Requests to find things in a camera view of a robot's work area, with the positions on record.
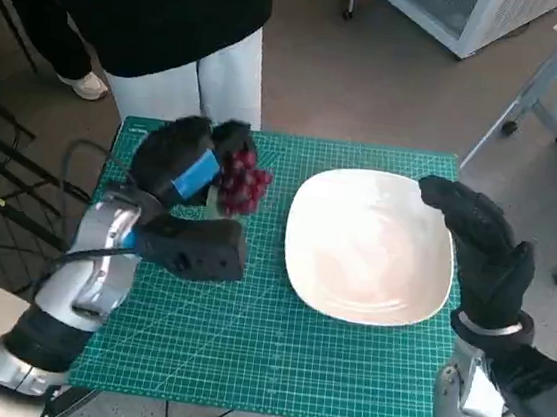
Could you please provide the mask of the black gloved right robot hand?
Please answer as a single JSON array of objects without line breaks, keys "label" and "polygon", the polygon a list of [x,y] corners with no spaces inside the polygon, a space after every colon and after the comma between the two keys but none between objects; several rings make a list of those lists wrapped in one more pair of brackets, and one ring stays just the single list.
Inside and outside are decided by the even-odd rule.
[{"label": "black gloved right robot hand", "polygon": [[451,315],[456,332],[492,338],[522,332],[524,293],[535,275],[533,244],[515,241],[504,211],[483,193],[439,176],[418,184],[454,242],[461,296]]}]

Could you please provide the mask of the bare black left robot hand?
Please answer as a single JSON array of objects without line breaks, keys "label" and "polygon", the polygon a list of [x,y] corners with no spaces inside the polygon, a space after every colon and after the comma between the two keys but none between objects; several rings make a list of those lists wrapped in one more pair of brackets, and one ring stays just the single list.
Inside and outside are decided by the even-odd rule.
[{"label": "bare black left robot hand", "polygon": [[176,119],[143,139],[130,174],[165,208],[203,206],[233,154],[256,150],[250,128],[238,120],[214,126],[204,116]]}]

